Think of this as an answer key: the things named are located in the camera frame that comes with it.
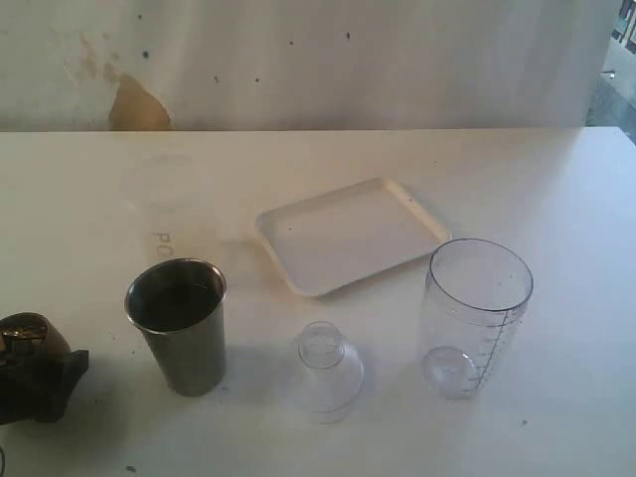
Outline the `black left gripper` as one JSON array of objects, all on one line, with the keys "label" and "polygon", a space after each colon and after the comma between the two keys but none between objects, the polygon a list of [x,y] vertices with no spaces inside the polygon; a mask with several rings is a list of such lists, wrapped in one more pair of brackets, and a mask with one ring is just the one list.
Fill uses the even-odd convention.
[{"label": "black left gripper", "polygon": [[60,357],[31,357],[2,366],[1,424],[59,421],[88,366],[88,350]]}]

